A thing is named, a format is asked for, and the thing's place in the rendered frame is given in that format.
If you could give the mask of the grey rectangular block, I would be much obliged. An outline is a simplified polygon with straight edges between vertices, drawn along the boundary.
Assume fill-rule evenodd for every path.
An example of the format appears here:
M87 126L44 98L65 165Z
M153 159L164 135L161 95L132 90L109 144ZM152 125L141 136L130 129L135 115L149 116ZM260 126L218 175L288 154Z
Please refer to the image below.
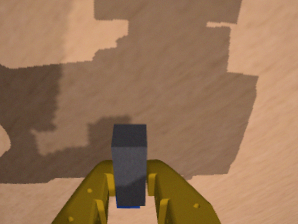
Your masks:
M118 206L145 206L146 124L114 124L112 162Z

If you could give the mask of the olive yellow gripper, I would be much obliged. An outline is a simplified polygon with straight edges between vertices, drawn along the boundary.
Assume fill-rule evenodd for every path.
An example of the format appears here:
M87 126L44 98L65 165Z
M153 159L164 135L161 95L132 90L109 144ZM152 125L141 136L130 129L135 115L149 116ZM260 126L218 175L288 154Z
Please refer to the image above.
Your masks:
M147 160L148 196L154 196L158 224L221 224L213 206L161 160ZM98 163L51 224L107 224L109 197L116 194L113 162Z

